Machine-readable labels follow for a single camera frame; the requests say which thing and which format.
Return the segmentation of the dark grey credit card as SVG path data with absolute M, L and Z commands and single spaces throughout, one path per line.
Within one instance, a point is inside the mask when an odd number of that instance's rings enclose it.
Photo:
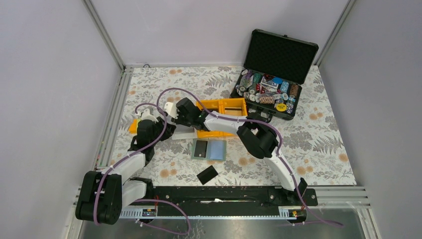
M 207 155 L 208 141 L 197 140 L 195 143 L 195 149 L 193 150 L 194 157 L 206 158 Z

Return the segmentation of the yellow double storage bin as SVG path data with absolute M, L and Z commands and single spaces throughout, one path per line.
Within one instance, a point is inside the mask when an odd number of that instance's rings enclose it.
M 242 108 L 243 116 L 247 116 L 246 102 L 243 98 L 233 99 L 219 99 L 219 100 L 203 100 L 201 103 L 210 111 L 216 111 L 221 114 L 225 114 L 225 108 Z M 208 137 L 233 137 L 234 134 L 222 132 L 222 131 L 204 131 L 196 130 L 198 138 Z

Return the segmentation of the black credit card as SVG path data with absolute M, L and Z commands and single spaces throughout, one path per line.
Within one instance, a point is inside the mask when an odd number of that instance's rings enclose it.
M 202 185 L 205 185 L 207 182 L 212 180 L 218 175 L 216 169 L 211 165 L 199 174 L 197 174 L 197 178 Z

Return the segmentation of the white storage bin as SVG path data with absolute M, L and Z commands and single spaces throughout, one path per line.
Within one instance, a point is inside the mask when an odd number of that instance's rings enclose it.
M 197 138 L 197 132 L 192 127 L 185 127 L 179 125 L 176 127 L 173 135 L 171 136 L 172 140 L 182 140 L 182 139 L 194 139 Z

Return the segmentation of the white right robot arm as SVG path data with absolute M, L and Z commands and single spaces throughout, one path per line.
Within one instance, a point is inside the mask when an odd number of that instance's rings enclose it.
M 288 203 L 298 205 L 305 199 L 307 183 L 298 176 L 281 152 L 282 137 L 259 114 L 231 116 L 197 107 L 190 99 L 183 98 L 178 103 L 166 102 L 164 111 L 172 122 L 204 131 L 221 131 L 237 135 L 247 151 L 258 159 L 263 159 L 286 190 Z

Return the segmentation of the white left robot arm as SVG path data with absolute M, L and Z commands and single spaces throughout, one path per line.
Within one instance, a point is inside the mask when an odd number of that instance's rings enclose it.
M 144 205 L 150 204 L 154 200 L 152 181 L 136 178 L 134 174 L 152 160 L 156 143 L 170 138 L 175 129 L 174 124 L 145 110 L 137 122 L 136 135 L 124 161 L 103 171 L 85 174 L 76 205 L 76 218 L 113 225 L 122 209 L 136 200 Z

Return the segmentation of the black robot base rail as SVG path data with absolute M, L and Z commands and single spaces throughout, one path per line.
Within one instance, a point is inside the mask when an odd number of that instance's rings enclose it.
M 303 204 L 317 206 L 316 191 L 300 187 L 295 191 L 278 186 L 154 186 L 147 184 L 143 202 L 133 206 L 151 206 L 160 217 L 270 217 L 279 216 L 279 208 L 301 209 Z

